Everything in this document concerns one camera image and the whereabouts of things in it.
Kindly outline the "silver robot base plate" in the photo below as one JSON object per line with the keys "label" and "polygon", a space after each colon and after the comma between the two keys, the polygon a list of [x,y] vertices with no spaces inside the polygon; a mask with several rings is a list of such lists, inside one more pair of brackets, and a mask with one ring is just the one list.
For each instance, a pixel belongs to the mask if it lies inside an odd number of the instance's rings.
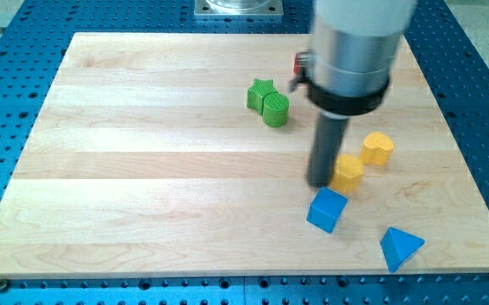
{"label": "silver robot base plate", "polygon": [[216,16],[282,16],[282,0],[195,0],[194,14]]}

